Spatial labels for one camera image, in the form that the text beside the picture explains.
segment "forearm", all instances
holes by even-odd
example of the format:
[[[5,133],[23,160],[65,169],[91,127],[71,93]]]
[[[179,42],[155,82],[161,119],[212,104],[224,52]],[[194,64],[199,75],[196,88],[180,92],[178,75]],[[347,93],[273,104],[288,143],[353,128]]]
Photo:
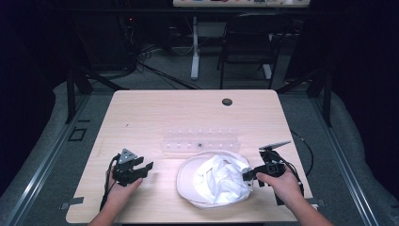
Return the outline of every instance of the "forearm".
[[[109,226],[118,216],[118,210],[112,206],[105,205],[103,210],[90,222],[90,225]]]
[[[332,225],[322,214],[320,214],[305,199],[298,198],[287,206],[295,215],[300,225]]]

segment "black cable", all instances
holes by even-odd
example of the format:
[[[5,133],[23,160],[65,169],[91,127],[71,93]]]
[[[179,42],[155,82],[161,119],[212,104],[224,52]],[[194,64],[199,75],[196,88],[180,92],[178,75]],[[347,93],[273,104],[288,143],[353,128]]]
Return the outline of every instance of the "black cable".
[[[313,151],[311,150],[311,146],[309,146],[309,144],[305,141],[305,139],[302,138],[299,134],[294,132],[292,129],[290,129],[290,131],[291,131],[291,133],[293,133],[295,136],[297,136],[305,144],[305,146],[309,150],[309,153],[311,154],[311,166],[309,167],[308,171],[305,173],[306,176],[309,176],[309,174],[311,173],[311,169],[313,168],[313,161],[314,161],[314,156],[313,156]]]
[[[171,75],[168,75],[168,74],[166,74],[166,73],[163,73],[163,72],[161,72],[161,71],[159,71],[159,70],[157,70],[157,69],[155,69],[155,68],[152,68],[152,67],[150,67],[150,66],[148,66],[148,65],[146,65],[146,64],[144,64],[144,63],[142,63],[142,62],[138,62],[138,64],[140,65],[140,66],[142,66],[143,67],[143,69],[144,70],[146,70],[146,71],[148,71],[148,72],[150,72],[150,73],[155,73],[155,74],[157,74],[157,75],[159,75],[159,76],[161,76],[161,77],[164,77],[164,78],[166,78],[166,79],[169,79],[169,80],[171,80],[171,81],[173,81],[173,82],[175,82],[175,83],[177,83],[177,84],[179,84],[179,85],[182,85],[182,86],[184,86],[184,87],[186,87],[186,88],[188,88],[188,89],[201,89],[199,86],[197,86],[197,85],[195,85],[195,84],[192,84],[192,83],[189,83],[189,82],[185,82],[185,81],[183,81],[183,80],[181,80],[181,79],[178,79],[178,78],[176,78],[176,77],[173,77],[173,76],[171,76]]]
[[[100,204],[100,211],[103,209],[103,207],[104,207],[104,205],[106,203],[106,200],[108,199],[108,194],[111,191],[111,188],[118,181],[118,180],[115,180],[114,184],[112,184],[112,186],[109,187],[109,189],[108,189],[109,176],[111,174],[112,164],[114,163],[114,161],[118,161],[119,159],[120,159],[120,154],[118,153],[118,155],[113,157],[111,162],[109,163],[108,171],[106,172],[105,185],[104,185],[104,195],[103,195],[103,199],[102,199],[101,204]]]
[[[272,153],[272,152],[270,152],[270,151],[268,151],[268,150],[266,150],[266,151],[267,151],[268,154],[271,154],[271,155],[275,156],[276,158],[278,158],[279,160],[281,160],[281,161],[291,170],[291,172],[293,173],[294,177],[295,177],[296,180],[298,181],[298,185],[299,185],[300,192],[302,193],[302,196],[304,196],[305,193],[304,193],[303,183],[302,183],[302,181],[301,181],[300,178],[299,178],[299,175],[298,175],[298,172],[297,172],[295,166],[294,166],[293,164],[287,162],[284,158],[282,158],[281,156],[279,156],[279,154],[277,154],[277,153]]]

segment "white table leg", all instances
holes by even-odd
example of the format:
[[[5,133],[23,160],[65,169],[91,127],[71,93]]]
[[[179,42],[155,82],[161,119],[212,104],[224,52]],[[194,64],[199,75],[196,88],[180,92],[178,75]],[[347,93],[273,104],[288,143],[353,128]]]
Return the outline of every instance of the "white table leg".
[[[199,54],[199,34],[197,17],[193,18],[193,64],[191,65],[191,79],[199,78],[200,54]]]

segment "crumpled white fabric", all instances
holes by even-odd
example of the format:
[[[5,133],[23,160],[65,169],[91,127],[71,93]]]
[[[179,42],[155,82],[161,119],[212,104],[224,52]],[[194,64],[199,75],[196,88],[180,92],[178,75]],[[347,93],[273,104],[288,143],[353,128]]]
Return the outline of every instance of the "crumpled white fabric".
[[[216,154],[197,169],[195,188],[209,203],[238,202],[247,198],[251,191],[251,187],[243,180],[245,169],[249,169],[248,164]]]

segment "desk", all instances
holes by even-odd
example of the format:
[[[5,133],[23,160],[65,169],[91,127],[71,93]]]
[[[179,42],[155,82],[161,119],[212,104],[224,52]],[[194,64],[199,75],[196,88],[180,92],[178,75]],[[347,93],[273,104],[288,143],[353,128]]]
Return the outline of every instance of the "desk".
[[[258,3],[254,0],[230,0],[230,1],[211,1],[211,0],[173,0],[174,7],[180,8],[306,8],[311,0],[266,0]],[[191,66],[191,79],[197,80],[199,77],[200,54],[198,47],[198,21],[197,17],[193,20],[193,63]],[[266,78],[270,78],[271,70],[269,65],[263,65]]]
[[[230,98],[232,105],[223,105]],[[269,143],[293,140],[279,97],[274,90],[123,90],[117,91],[106,112],[75,198],[67,214],[69,223],[87,223],[99,212],[104,194],[105,171],[112,157],[123,148],[139,156],[144,163],[153,161],[153,169],[133,194],[117,218],[120,223],[204,223],[294,221],[285,207],[277,206],[273,189],[259,187],[248,199],[233,206],[200,210],[182,198],[176,189],[180,165],[192,153],[163,151],[168,128],[232,128],[240,143],[239,154],[251,167],[263,164],[258,148]],[[293,163],[305,187],[311,190],[293,142],[277,149]]]

